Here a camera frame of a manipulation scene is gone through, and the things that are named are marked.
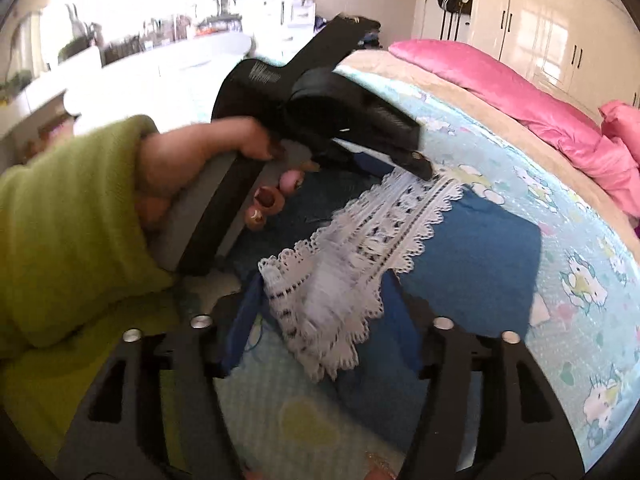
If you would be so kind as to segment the green sleeve forearm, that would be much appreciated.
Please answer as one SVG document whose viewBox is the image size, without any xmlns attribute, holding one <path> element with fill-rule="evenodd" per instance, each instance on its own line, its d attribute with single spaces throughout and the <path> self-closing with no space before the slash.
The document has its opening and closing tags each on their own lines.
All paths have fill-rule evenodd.
<svg viewBox="0 0 640 480">
<path fill-rule="evenodd" d="M 271 154 L 251 120 L 159 133 L 137 116 L 2 174 L 1 405 L 45 465 L 124 331 L 177 325 L 148 232 L 209 157 L 243 148 Z"/>
</svg>

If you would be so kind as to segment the left hand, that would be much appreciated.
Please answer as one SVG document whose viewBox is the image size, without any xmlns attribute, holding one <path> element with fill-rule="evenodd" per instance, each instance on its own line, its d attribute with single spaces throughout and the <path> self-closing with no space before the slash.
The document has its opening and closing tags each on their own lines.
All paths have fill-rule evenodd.
<svg viewBox="0 0 640 480">
<path fill-rule="evenodd" d="M 142 229 L 163 229 L 175 197 L 201 173 L 206 162 L 238 152 L 250 159 L 286 159 L 285 148 L 254 118 L 230 117 L 153 133 L 140 142 L 136 161 L 136 208 Z"/>
</svg>

